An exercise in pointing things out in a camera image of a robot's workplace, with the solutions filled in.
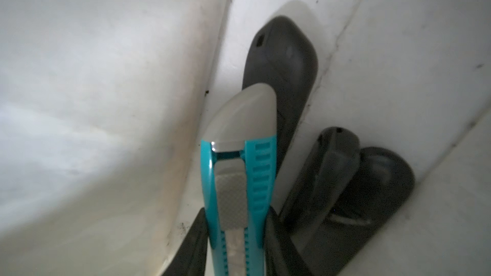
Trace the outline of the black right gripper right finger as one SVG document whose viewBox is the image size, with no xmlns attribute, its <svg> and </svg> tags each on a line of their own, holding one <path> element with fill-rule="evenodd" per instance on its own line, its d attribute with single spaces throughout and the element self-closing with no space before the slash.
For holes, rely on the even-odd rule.
<svg viewBox="0 0 491 276">
<path fill-rule="evenodd" d="M 313 275 L 271 206 L 265 220 L 264 248 L 266 275 Z"/>
</svg>

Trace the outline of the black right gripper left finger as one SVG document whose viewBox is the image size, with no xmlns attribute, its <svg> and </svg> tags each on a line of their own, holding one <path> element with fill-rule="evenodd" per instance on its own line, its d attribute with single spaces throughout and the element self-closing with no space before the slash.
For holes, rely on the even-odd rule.
<svg viewBox="0 0 491 276">
<path fill-rule="evenodd" d="M 201 208 L 163 276 L 204 276 L 207 264 L 208 222 Z"/>
</svg>

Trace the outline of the teal utility knife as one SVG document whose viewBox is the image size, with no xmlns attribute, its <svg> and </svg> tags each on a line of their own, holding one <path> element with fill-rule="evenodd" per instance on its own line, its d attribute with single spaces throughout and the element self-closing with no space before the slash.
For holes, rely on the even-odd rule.
<svg viewBox="0 0 491 276">
<path fill-rule="evenodd" d="M 215 275 L 264 275 L 264 229 L 277 166 L 277 100 L 254 84 L 216 112 L 200 145 Z"/>
</svg>

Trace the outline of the large black yellow utility knife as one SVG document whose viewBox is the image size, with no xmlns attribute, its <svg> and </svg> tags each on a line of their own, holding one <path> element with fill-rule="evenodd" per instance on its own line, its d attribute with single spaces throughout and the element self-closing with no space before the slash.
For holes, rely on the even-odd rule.
<svg viewBox="0 0 491 276">
<path fill-rule="evenodd" d="M 266 83 L 276 92 L 277 171 L 285 159 L 317 72 L 316 50 L 290 18 L 277 16 L 254 36 L 245 62 L 242 88 Z"/>
</svg>

